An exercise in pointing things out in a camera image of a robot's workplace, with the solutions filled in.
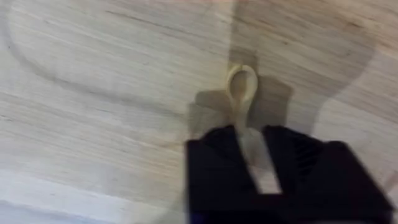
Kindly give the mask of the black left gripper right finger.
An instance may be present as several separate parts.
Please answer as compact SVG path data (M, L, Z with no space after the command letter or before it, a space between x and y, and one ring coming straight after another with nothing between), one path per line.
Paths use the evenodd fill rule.
M277 210L292 223L392 223L394 206L351 148L283 126L262 136L281 187Z

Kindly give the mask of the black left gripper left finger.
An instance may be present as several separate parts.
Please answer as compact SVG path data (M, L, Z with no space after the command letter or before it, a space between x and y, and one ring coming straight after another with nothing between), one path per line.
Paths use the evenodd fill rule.
M190 223L259 223L257 188L233 126L215 128L185 145Z

